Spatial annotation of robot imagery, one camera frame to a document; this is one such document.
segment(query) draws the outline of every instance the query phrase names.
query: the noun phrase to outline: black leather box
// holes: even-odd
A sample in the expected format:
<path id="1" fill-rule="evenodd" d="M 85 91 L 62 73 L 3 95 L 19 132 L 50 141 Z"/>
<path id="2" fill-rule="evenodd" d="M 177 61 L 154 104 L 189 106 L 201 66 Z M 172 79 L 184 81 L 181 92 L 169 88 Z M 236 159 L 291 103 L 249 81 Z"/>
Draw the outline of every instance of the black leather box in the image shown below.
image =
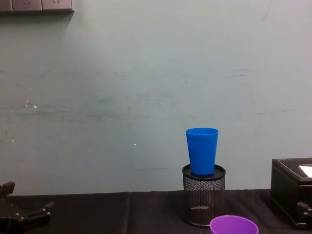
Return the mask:
<path id="1" fill-rule="evenodd" d="M 299 166 L 312 158 L 272 160 L 271 198 L 296 228 L 312 228 L 312 178 Z"/>

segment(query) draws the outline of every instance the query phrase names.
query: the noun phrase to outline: purple plastic cup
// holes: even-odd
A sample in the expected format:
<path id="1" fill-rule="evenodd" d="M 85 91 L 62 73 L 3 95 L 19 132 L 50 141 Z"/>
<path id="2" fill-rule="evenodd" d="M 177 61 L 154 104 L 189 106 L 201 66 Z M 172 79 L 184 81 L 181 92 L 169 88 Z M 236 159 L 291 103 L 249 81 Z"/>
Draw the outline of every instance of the purple plastic cup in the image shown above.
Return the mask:
<path id="1" fill-rule="evenodd" d="M 211 234 L 259 234 L 255 223 L 249 219 L 224 215 L 214 218 L 210 222 Z"/>

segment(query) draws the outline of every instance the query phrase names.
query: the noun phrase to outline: cup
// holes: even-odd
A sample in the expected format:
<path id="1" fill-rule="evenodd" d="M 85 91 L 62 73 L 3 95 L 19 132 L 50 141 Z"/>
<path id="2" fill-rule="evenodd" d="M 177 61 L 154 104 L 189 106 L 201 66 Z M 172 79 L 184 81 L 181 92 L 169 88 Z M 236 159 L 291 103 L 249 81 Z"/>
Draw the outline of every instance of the cup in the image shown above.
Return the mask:
<path id="1" fill-rule="evenodd" d="M 191 128 L 186 130 L 186 139 L 191 172 L 199 176 L 213 174 L 218 130 L 214 128 Z"/>
<path id="2" fill-rule="evenodd" d="M 210 222 L 210 231 L 211 234 L 259 234 L 259 229 L 255 223 L 234 215 L 214 218 Z"/>

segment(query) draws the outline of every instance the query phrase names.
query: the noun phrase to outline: black clamp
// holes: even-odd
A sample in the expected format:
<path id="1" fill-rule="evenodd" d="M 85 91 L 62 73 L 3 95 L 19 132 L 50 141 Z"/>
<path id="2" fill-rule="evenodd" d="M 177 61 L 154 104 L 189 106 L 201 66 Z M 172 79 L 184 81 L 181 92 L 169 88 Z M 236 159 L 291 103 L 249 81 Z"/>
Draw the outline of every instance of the black clamp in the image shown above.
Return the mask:
<path id="1" fill-rule="evenodd" d="M 312 218 L 312 207 L 310 205 L 299 201 L 297 206 L 301 214 L 303 214 L 305 217 Z"/>
<path id="2" fill-rule="evenodd" d="M 23 233 L 47 224 L 50 221 L 54 203 L 49 202 L 37 211 L 26 213 L 5 198 L 13 193 L 14 186 L 14 182 L 0 186 L 0 233 Z"/>

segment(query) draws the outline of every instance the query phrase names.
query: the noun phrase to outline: black tablecloth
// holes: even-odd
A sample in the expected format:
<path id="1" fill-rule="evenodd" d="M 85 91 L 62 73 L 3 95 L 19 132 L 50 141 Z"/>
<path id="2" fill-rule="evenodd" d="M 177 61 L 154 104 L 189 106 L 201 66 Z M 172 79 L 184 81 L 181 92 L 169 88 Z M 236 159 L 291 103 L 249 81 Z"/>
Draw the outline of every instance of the black tablecloth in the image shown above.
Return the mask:
<path id="1" fill-rule="evenodd" d="M 48 226 L 29 234 L 209 234 L 180 217 L 183 192 L 13 196 L 29 211 L 54 201 Z M 270 201 L 269 190 L 226 191 L 226 213 L 254 221 L 260 234 L 311 234 L 295 230 Z"/>

